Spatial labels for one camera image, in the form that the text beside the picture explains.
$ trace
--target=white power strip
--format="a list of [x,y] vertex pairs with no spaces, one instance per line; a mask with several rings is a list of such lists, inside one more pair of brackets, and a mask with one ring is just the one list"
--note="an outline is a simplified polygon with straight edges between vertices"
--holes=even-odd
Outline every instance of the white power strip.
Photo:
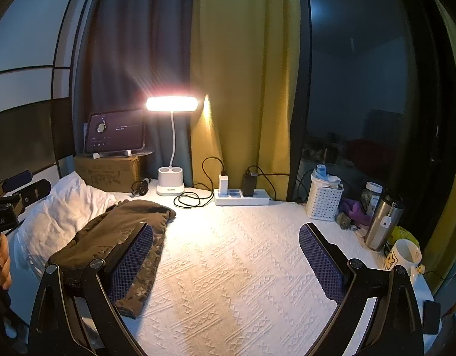
[[218,189],[215,193],[215,205],[217,206],[259,206],[269,204],[270,197],[264,189],[256,189],[253,196],[243,196],[239,189],[228,189],[228,194],[220,195]]

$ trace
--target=yellow curtain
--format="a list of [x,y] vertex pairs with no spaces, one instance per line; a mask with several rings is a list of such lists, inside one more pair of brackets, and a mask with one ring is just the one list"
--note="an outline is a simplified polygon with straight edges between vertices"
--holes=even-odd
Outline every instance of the yellow curtain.
[[[289,173],[299,43],[299,0],[194,0],[191,81],[207,94],[192,118],[194,182],[210,185],[201,170],[210,155],[223,160],[230,188],[253,164]],[[219,163],[205,169],[216,187]],[[288,177],[271,178],[285,199]],[[274,196],[264,179],[257,186]]]
[[[438,0],[436,0],[436,3],[447,27],[456,65],[456,26],[441,3]],[[435,271],[438,273],[428,273],[426,275],[427,282],[433,293],[435,293],[442,284],[442,279],[440,277],[443,279],[446,278],[455,259],[456,173],[447,203],[423,254],[423,262],[426,266],[426,271]]]

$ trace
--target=screw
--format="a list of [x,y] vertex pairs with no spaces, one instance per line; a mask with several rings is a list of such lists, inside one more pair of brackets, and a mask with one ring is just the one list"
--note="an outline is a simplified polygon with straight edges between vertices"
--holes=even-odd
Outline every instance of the screw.
[[103,265],[103,260],[97,258],[90,262],[90,268],[92,269],[99,269]]
[[51,264],[49,266],[47,266],[47,269],[45,270],[48,274],[52,274],[53,272],[55,272],[57,270],[57,266],[54,265],[54,264]]
[[399,274],[406,274],[406,269],[402,265],[396,265],[395,266],[395,271],[398,272]]
[[360,269],[363,266],[363,262],[361,262],[358,258],[352,258],[350,260],[350,265],[352,268]]

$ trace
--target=camouflage fabric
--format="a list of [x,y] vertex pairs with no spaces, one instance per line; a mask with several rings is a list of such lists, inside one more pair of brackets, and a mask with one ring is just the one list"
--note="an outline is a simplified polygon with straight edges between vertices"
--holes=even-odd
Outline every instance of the camouflage fabric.
[[153,228],[154,243],[125,298],[116,302],[121,315],[138,317],[149,297],[159,266],[165,230],[175,211],[155,202],[125,200],[92,219],[48,264],[58,264],[63,271],[84,268],[95,258],[105,259],[113,248],[131,234],[134,227],[146,222]]

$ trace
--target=white plastic basket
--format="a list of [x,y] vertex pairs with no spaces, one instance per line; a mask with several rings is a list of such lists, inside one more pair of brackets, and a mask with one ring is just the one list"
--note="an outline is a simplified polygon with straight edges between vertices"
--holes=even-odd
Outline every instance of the white plastic basket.
[[307,216],[322,221],[333,221],[339,207],[342,193],[343,187],[341,189],[320,187],[312,181],[309,199],[305,205]]

